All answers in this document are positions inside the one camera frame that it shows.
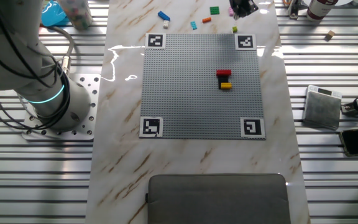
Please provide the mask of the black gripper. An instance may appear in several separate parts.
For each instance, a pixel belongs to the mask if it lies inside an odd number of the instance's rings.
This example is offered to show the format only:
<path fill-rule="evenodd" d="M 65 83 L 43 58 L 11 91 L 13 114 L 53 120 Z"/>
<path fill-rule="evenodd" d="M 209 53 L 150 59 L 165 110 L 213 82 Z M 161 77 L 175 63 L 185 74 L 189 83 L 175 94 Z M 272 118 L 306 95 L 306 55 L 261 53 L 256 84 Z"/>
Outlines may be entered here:
<path fill-rule="evenodd" d="M 253 0 L 230 0 L 229 2 L 233 10 L 233 18 L 235 21 L 259 9 Z"/>

